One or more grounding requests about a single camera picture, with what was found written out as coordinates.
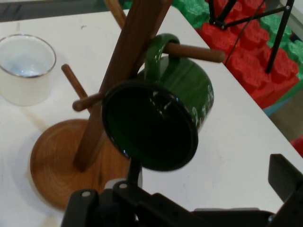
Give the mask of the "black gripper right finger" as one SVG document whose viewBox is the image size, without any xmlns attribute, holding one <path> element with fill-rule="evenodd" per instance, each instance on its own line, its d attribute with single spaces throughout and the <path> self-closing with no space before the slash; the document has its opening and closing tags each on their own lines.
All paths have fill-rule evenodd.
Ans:
<svg viewBox="0 0 303 227">
<path fill-rule="evenodd" d="M 301 227 L 303 225 L 303 174 L 283 155 L 271 154 L 268 182 L 283 202 L 268 226 Z"/>
</svg>

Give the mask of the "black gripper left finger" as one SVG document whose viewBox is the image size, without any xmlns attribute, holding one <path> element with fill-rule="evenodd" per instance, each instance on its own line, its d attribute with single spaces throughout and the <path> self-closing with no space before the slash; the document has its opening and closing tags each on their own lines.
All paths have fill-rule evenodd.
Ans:
<svg viewBox="0 0 303 227">
<path fill-rule="evenodd" d="M 142 166 L 131 160 L 127 178 L 101 194 L 74 192 L 66 207 L 63 227 L 188 227 L 191 213 L 161 194 L 138 186 Z"/>
</svg>

